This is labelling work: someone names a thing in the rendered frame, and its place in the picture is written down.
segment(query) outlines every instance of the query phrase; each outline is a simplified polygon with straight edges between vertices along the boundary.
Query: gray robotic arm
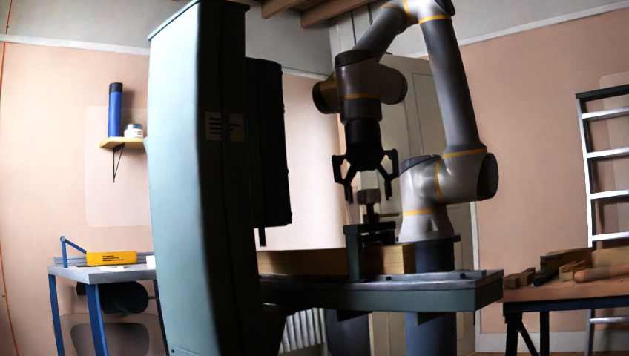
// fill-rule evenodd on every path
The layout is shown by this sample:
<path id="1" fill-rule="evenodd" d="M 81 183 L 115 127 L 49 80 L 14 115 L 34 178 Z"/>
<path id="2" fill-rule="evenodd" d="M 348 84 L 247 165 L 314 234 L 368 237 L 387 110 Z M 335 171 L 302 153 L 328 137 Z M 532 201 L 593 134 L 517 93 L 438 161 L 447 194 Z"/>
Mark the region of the gray robotic arm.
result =
<path id="1" fill-rule="evenodd" d="M 345 125 L 347 154 L 343 158 L 350 167 L 342 179 L 336 168 L 340 163 L 335 162 L 335 180 L 346 186 L 346 198 L 356 171 L 377 169 L 385 182 L 400 174 L 404 210 L 400 242 L 452 236 L 446 205 L 489 199 L 498 189 L 498 164 L 478 137 L 470 89 L 452 27 L 454 14 L 450 0 L 391 0 L 376 12 L 373 25 L 354 49 L 337 56 L 336 70 L 330 78 L 313 88 L 319 110 L 339 112 Z M 401 102 L 406 95 L 406 80 L 377 62 L 393 39 L 414 24 L 419 24 L 424 34 L 448 146 L 443 159 L 436 155 L 408 159 L 402 162 L 399 172 L 387 174 L 380 165 L 383 154 L 375 154 L 378 147 L 383 150 L 378 124 L 382 120 L 380 103 Z"/>

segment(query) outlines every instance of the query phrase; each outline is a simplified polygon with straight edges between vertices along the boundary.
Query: aluminum ladder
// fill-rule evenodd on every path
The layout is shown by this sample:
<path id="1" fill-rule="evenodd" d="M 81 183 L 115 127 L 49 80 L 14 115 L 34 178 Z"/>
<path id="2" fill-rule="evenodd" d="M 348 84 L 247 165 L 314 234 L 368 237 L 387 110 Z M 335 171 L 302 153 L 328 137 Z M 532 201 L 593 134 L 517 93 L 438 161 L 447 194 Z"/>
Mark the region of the aluminum ladder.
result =
<path id="1" fill-rule="evenodd" d="M 612 119 L 614 117 L 629 115 L 629 106 L 615 108 L 603 111 L 594 111 L 591 113 L 584 112 L 584 103 L 593 100 L 612 98 L 629 94 L 629 85 L 620 85 L 599 90 L 578 93 L 576 97 L 576 110 L 579 113 L 579 128 L 581 129 L 581 146 L 583 150 L 583 166 L 585 167 L 585 193 L 587 196 L 587 242 L 590 247 L 595 245 L 596 241 L 620 239 L 629 237 L 629 231 L 618 232 L 614 234 L 597 234 L 596 233 L 596 206 L 595 201 L 603 199 L 615 199 L 620 197 L 629 197 L 629 189 L 619 191 L 603 191 L 593 193 L 593 175 L 592 161 L 595 159 L 607 159 L 621 156 L 629 156 L 629 147 L 614 148 L 606 151 L 592 151 L 590 144 L 590 132 L 587 123 Z M 592 356 L 592 348 L 594 344 L 594 326 L 596 324 L 606 323 L 627 323 L 629 316 L 623 317 L 596 317 L 595 309 L 587 310 L 587 323 L 585 326 L 585 334 L 587 339 L 585 342 L 585 356 Z"/>

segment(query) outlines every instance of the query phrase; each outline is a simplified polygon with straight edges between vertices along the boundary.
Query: wall shelf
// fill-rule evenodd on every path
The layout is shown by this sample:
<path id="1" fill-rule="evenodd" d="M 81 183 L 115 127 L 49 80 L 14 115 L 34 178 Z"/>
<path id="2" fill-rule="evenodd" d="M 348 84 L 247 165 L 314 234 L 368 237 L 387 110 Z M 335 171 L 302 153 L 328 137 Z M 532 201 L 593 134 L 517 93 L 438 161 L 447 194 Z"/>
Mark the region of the wall shelf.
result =
<path id="1" fill-rule="evenodd" d="M 105 141 L 100 142 L 100 148 L 116 148 L 121 144 L 125 144 L 125 148 L 144 149 L 144 139 L 131 139 L 128 137 L 109 137 Z"/>

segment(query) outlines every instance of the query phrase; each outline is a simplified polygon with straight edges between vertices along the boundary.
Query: white radiator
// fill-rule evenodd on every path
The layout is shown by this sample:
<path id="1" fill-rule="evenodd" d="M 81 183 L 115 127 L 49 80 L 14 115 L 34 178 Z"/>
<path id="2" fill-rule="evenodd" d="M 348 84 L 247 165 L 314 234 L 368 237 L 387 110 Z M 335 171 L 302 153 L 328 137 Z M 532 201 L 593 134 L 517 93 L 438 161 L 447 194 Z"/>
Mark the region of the white radiator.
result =
<path id="1" fill-rule="evenodd" d="M 323 344 L 322 355 L 327 351 L 325 309 L 312 308 L 299 311 L 286 318 L 280 353 Z"/>

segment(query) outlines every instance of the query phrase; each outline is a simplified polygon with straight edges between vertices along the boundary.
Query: metal work table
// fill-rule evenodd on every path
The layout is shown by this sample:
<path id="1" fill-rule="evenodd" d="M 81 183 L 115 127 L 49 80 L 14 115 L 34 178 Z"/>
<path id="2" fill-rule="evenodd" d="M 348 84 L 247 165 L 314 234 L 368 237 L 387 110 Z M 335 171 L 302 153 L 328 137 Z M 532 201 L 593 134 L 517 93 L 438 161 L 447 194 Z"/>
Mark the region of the metal work table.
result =
<path id="1" fill-rule="evenodd" d="M 502 296 L 497 271 L 391 274 L 366 282 L 347 282 L 346 276 L 260 277 L 263 303 L 347 311 L 473 312 Z"/>
<path id="2" fill-rule="evenodd" d="M 155 289 L 155 301 L 157 302 L 157 312 L 159 315 L 159 324 L 162 328 L 162 337 L 164 338 L 164 346 L 166 354 L 168 352 L 168 344 L 166 343 L 166 335 L 164 332 L 164 322 L 162 320 L 162 306 L 159 302 L 159 289 L 157 288 L 157 274 L 155 268 L 148 268 L 146 263 L 129 265 L 121 271 L 101 271 L 100 267 L 57 267 L 48 266 L 48 285 L 50 287 L 50 306 L 53 312 L 53 324 L 55 329 L 55 341 L 57 345 L 57 354 L 65 356 L 63 347 L 61 320 L 59 318 L 59 300 L 57 298 L 56 277 L 62 277 L 69 280 L 75 280 L 85 284 L 85 291 L 88 297 L 88 308 L 90 311 L 90 324 L 92 328 L 92 337 L 94 340 L 94 348 L 96 356 L 108 356 L 107 343 L 105 341 L 105 330 L 102 322 L 102 311 L 99 296 L 99 284 L 120 283 L 120 282 L 136 282 L 139 280 L 153 280 Z"/>
<path id="3" fill-rule="evenodd" d="M 594 327 L 589 323 L 589 316 L 594 309 L 619 308 L 629 306 L 629 283 L 623 283 L 629 276 L 597 280 L 588 283 L 576 283 L 574 280 L 560 280 L 558 277 L 535 287 L 532 284 L 516 289 L 503 290 L 502 311 L 507 324 L 506 356 L 515 356 L 518 351 L 518 333 L 531 353 L 537 355 L 535 346 L 522 323 L 522 313 L 538 312 L 540 322 L 541 356 L 550 353 L 549 313 L 564 310 L 588 309 L 586 333 L 589 343 L 586 356 L 592 351 Z"/>

